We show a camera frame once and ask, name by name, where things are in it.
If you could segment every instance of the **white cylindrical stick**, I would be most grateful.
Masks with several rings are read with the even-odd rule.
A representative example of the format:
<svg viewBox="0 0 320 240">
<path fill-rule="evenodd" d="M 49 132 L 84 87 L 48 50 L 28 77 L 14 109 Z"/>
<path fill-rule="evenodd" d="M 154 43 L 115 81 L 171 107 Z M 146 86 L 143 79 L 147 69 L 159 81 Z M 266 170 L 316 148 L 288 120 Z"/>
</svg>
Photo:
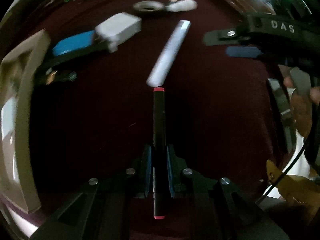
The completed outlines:
<svg viewBox="0 0 320 240">
<path fill-rule="evenodd" d="M 190 25 L 189 21 L 179 21 L 147 79 L 150 87 L 158 87 L 164 83 Z"/>
</svg>

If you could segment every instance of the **red marker tip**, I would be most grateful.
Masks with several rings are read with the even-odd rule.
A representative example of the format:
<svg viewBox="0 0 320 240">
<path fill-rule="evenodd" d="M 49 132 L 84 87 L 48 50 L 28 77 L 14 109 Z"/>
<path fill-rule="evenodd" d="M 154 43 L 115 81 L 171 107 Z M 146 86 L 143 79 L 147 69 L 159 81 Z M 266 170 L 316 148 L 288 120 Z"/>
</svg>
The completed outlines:
<svg viewBox="0 0 320 240">
<path fill-rule="evenodd" d="M 153 216 L 154 219 L 164 219 L 165 216 Z"/>
<path fill-rule="evenodd" d="M 162 92 L 164 92 L 164 88 L 154 88 L 154 89 L 153 89 L 153 92 L 156 92 L 156 91 L 162 91 Z"/>
</svg>

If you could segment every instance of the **white box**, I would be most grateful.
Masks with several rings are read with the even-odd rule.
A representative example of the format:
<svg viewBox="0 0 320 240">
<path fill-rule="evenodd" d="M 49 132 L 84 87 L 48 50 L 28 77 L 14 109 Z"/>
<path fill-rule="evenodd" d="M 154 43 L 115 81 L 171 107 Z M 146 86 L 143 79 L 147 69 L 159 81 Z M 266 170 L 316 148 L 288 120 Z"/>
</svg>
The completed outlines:
<svg viewBox="0 0 320 240">
<path fill-rule="evenodd" d="M 128 13 L 118 13 L 100 23 L 95 30 L 102 39 L 119 45 L 141 31 L 141 18 Z"/>
</svg>

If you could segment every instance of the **silver screw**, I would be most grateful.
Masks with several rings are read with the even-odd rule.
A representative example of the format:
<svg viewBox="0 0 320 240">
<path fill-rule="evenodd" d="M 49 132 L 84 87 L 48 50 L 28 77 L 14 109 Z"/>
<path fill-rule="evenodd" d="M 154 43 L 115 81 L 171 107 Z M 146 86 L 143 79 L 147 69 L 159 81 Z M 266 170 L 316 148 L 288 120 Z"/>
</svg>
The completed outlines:
<svg viewBox="0 0 320 240">
<path fill-rule="evenodd" d="M 184 175 L 191 175 L 192 173 L 193 173 L 193 170 L 190 169 L 190 168 L 185 168 L 185 169 L 183 170 L 183 174 L 184 174 Z"/>
<path fill-rule="evenodd" d="M 98 184 L 98 179 L 97 178 L 92 178 L 92 179 L 89 179 L 89 184 L 90 185 L 97 185 Z"/>
<path fill-rule="evenodd" d="M 233 35 L 235 35 L 236 34 L 236 32 L 235 31 L 229 31 L 228 33 L 227 33 L 227 35 L 230 37 L 230 36 L 233 36 Z"/>
<path fill-rule="evenodd" d="M 221 184 L 228 185 L 230 183 L 230 179 L 228 178 L 221 178 L 220 179 Z"/>
<path fill-rule="evenodd" d="M 136 170 L 134 168 L 128 168 L 125 170 L 125 173 L 128 175 L 133 175 L 136 173 Z"/>
</svg>

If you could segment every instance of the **dark red tablecloth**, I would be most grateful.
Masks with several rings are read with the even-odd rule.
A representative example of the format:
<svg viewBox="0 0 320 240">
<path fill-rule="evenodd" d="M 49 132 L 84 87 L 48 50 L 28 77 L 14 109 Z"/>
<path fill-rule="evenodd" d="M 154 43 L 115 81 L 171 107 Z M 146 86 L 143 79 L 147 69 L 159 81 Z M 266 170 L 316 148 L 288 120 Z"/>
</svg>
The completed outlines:
<svg viewBox="0 0 320 240">
<path fill-rule="evenodd" d="M 134 13 L 138 1 L 62 4 L 26 36 L 45 28 L 55 44 L 116 13 Z M 286 164 L 290 156 L 266 85 L 269 77 L 281 79 L 278 68 L 227 57 L 225 46 L 205 46 L 206 32 L 235 27 L 242 17 L 224 0 L 195 1 L 196 10 L 143 19 L 141 32 L 112 54 L 65 63 L 77 72 L 73 83 L 34 91 L 31 164 L 45 213 L 61 204 L 57 193 L 129 168 L 152 143 L 153 94 L 146 79 L 179 20 L 191 27 L 164 84 L 168 143 L 190 168 L 209 178 L 228 177 L 252 197 L 267 186 L 267 159 Z"/>
</svg>

